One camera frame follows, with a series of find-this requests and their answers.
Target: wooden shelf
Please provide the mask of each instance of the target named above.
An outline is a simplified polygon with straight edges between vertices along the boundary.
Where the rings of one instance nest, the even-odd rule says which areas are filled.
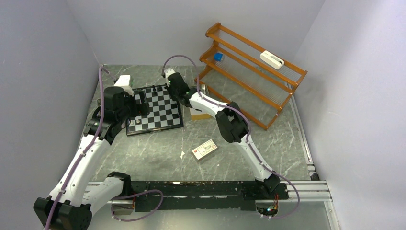
[[[213,39],[213,44],[200,57],[200,61],[206,64],[206,68],[199,75],[199,78],[203,78],[212,70],[218,71],[276,109],[275,116],[267,124],[262,123],[247,111],[244,111],[248,118],[267,130],[288,103],[307,71],[286,60],[284,60],[284,65],[280,69],[268,66],[259,58],[259,55],[266,49],[229,30],[220,23],[210,27],[206,32],[206,36]],[[216,53],[225,55],[223,61],[214,60]],[[216,92],[212,87],[208,86],[208,89],[222,100],[229,102],[227,98]]]

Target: gray marble surface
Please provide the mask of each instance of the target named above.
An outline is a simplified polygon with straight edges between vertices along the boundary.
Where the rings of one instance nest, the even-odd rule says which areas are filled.
[[[171,66],[185,77],[189,85],[197,72],[190,66]],[[106,66],[114,76],[129,74],[134,79],[134,88],[164,84],[160,75],[161,66]],[[219,73],[210,73],[203,81],[213,78],[223,95],[231,97],[242,109],[252,112],[261,120],[267,120],[272,113],[269,106],[252,97]],[[105,87],[113,80],[103,74]],[[99,86],[89,108],[90,114],[96,108],[100,97]],[[103,181],[107,174],[119,171],[131,175],[133,181],[201,181],[201,180],[253,180],[254,177],[241,153],[235,146],[223,140],[215,119],[192,121],[188,108],[182,107],[184,128],[157,131],[154,133],[127,137],[125,129],[114,140],[112,147],[101,159],[94,173],[93,181]],[[306,167],[305,153],[299,138],[291,106],[287,105],[273,125],[264,131],[251,123],[252,139],[266,162],[277,172],[290,180],[310,180]],[[205,159],[197,161],[192,149],[213,139],[218,150]]]

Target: white wall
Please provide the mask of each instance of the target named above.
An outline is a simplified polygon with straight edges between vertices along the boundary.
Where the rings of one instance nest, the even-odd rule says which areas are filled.
[[[65,0],[0,1],[1,229],[42,229],[33,204],[73,158],[97,69]]]
[[[292,59],[324,0],[68,0],[103,64],[162,65],[174,54],[197,64],[216,22]],[[174,59],[171,64],[190,65]]]
[[[343,230],[406,229],[406,4],[327,0],[294,63],[316,169]]]

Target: chessboard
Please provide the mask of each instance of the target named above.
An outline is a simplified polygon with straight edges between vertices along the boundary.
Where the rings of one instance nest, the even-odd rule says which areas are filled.
[[[149,115],[138,116],[127,121],[127,136],[183,127],[180,104],[170,98],[164,85],[133,89],[143,91],[145,101],[149,103]],[[135,94],[137,103],[141,102],[139,94]]]

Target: small box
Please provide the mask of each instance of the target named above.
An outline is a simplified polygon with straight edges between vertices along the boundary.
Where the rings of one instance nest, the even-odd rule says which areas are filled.
[[[209,91],[207,90],[206,85],[199,85],[199,88],[200,88],[201,93],[203,93],[206,96],[209,96]],[[200,119],[207,119],[207,118],[212,117],[205,112],[201,112],[201,111],[195,110],[193,108],[189,108],[189,110],[190,110],[191,118],[193,121],[200,120]]]
[[[214,55],[214,59],[215,59],[216,61],[223,61],[223,60],[224,60],[224,54],[222,54],[222,53],[216,53],[216,54]]]
[[[204,144],[200,145],[199,147],[192,150],[193,155],[199,161],[203,157],[207,156],[209,153],[216,150],[218,147],[213,142],[212,139],[206,141]]]

